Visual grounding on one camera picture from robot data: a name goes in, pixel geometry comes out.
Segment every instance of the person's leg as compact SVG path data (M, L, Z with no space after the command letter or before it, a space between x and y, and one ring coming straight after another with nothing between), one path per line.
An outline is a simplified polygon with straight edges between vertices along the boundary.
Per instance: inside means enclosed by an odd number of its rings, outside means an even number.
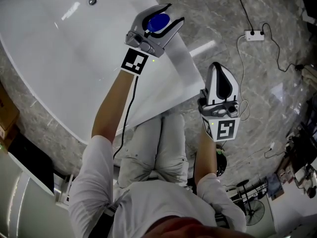
M162 179L187 187L188 162L185 154L184 117L172 114L162 119L155 169Z
M136 181L148 179L155 166L155 158L161 131L161 116L156 116L139 125L122 159L118 178L120 188Z

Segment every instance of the white t-shirt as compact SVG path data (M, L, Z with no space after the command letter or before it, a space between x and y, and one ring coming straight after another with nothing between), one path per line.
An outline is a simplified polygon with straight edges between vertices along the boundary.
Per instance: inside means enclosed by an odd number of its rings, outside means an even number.
M69 214L77 238L87 238L112 203L112 179L112 144L102 136L94 136L70 190ZM215 211L227 218L231 228L246 230L243 211L230 200L215 174L200 180L197 195L161 180L135 182L128 190L120 200L108 237L140 238L154 222L171 215L216 226Z

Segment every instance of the bathtub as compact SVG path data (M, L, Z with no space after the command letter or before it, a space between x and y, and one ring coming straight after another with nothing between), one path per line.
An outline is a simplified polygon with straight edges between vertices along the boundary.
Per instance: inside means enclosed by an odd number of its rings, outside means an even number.
M0 40L14 68L53 118L83 143L90 139L98 108L119 73L133 19L157 4L156 0L97 0L94 5L89 1L0 0ZM138 81L128 128L204 88L178 34L162 57L149 59ZM122 132L131 97L132 90L117 134Z

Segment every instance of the power strip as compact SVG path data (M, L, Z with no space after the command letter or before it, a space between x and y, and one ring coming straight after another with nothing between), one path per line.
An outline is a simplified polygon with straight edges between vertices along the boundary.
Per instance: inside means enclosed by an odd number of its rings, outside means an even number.
M264 33L262 31L244 31L246 40L251 41L264 41Z

